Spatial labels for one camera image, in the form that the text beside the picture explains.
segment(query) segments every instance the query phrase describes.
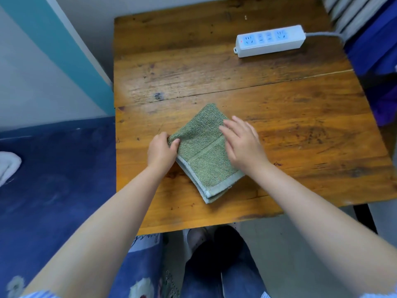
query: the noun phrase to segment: electrical socket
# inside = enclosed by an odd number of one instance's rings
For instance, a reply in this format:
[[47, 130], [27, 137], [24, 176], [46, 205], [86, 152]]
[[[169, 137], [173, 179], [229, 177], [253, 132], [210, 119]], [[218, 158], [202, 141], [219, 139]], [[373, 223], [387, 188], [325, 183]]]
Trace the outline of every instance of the electrical socket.
[[239, 34], [234, 53], [239, 58], [297, 49], [306, 39], [301, 25]]

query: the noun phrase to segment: person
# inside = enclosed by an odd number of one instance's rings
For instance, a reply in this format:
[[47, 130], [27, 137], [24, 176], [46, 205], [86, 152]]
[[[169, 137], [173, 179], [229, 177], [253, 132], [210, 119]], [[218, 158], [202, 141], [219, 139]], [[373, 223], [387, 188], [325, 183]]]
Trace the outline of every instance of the person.
[[[392, 245], [272, 165], [250, 124], [233, 116], [219, 129], [232, 165], [273, 197], [320, 260], [353, 294], [396, 293], [397, 250]], [[166, 133], [156, 135], [149, 145], [147, 167], [76, 230], [23, 294], [38, 297], [37, 293], [48, 291], [41, 296], [106, 297], [158, 185], [176, 159], [178, 146], [179, 139], [168, 146]], [[267, 296], [241, 236], [227, 226], [215, 232], [214, 241], [203, 238], [204, 233], [191, 233], [189, 241], [196, 239], [196, 245], [186, 263], [182, 297], [212, 297], [212, 288], [221, 297], [220, 271], [230, 297], [235, 291], [244, 292], [244, 297]], [[228, 253], [217, 257], [220, 249]], [[240, 282], [227, 281], [225, 276], [239, 272]], [[197, 294], [186, 293], [185, 286], [193, 286]]]

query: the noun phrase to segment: blue jeans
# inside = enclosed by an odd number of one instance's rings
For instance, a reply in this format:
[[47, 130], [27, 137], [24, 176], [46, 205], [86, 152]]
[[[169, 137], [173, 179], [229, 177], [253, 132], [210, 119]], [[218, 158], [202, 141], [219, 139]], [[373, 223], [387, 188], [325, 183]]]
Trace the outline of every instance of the blue jeans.
[[186, 262], [181, 298], [260, 298], [266, 291], [249, 248], [231, 226], [219, 227]]

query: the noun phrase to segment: wooden table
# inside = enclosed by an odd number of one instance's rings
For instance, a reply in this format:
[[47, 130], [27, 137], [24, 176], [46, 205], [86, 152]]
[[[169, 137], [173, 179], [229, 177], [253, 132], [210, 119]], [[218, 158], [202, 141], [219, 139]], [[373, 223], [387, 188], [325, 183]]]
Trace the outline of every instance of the wooden table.
[[[222, 0], [115, 19], [117, 190], [146, 166], [154, 135], [172, 134], [209, 102], [249, 121], [269, 159], [336, 206], [397, 197], [394, 168], [336, 38], [239, 59], [236, 35], [301, 24], [330, 30], [319, 0]], [[250, 178], [206, 205], [178, 165], [140, 234], [281, 214]]]

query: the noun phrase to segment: gray cable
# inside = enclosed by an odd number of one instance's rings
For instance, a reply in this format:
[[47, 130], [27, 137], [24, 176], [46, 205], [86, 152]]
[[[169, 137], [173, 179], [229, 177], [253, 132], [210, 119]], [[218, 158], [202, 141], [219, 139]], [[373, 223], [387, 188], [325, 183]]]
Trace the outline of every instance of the gray cable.
[[342, 41], [344, 41], [342, 34], [337, 32], [330, 32], [330, 31], [322, 31], [322, 32], [305, 32], [306, 36], [317, 36], [317, 35], [325, 35], [325, 36], [337, 36]]

